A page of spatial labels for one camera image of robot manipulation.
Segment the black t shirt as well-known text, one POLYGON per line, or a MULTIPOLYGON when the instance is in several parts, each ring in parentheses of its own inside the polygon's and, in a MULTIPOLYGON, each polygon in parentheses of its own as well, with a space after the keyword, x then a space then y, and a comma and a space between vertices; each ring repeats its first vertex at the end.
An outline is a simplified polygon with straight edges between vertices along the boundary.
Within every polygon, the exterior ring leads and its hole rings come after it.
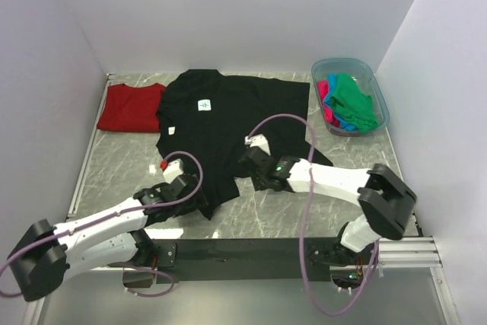
POLYGON ((307 118, 309 96, 304 82, 188 70, 162 94, 156 147, 162 157, 186 151, 199 161, 208 203, 201 213, 210 219, 221 204, 239 196, 235 180, 247 172, 238 161, 253 129, 267 138, 273 157, 307 157, 306 127, 292 117, 307 118))

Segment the clear blue plastic bin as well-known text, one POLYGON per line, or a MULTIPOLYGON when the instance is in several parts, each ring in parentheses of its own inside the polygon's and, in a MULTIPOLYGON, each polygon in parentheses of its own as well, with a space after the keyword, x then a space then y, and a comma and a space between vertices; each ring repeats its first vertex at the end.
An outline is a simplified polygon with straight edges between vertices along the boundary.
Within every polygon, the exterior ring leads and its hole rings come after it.
POLYGON ((354 58, 322 59, 313 64, 311 77, 325 126, 331 134, 342 137, 358 137, 381 131, 387 126, 390 121, 390 113, 379 84, 377 83, 377 79, 367 63, 354 58), (332 123, 330 118, 326 118, 325 104, 323 103, 325 94, 320 93, 318 83, 328 81, 330 74, 340 72, 349 75, 357 84, 360 91, 371 97, 372 112, 377 118, 377 127, 371 131, 348 131, 347 129, 342 129, 338 123, 332 123))

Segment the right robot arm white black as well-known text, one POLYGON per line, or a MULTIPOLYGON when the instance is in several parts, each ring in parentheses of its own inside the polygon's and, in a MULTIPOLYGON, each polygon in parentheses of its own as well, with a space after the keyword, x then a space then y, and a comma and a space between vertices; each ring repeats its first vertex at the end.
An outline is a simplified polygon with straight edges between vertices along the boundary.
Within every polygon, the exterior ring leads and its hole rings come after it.
POLYGON ((416 194, 384 164, 348 169, 311 163, 303 158, 279 160, 261 148, 246 150, 239 165, 250 175, 255 190, 316 193, 361 208, 345 223, 335 241, 309 251, 310 258, 328 266, 348 266, 380 238, 403 238, 416 203, 416 194))

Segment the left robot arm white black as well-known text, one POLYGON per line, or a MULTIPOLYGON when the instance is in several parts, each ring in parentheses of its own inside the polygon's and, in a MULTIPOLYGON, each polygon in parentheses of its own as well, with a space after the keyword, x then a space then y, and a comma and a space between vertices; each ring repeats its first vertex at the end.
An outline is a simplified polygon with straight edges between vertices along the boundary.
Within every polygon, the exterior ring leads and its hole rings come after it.
POLYGON ((145 229, 205 206, 201 185, 197 176, 181 174, 77 221, 33 223, 8 256, 19 295, 27 302, 39 300, 98 266, 153 265, 159 253, 145 229))

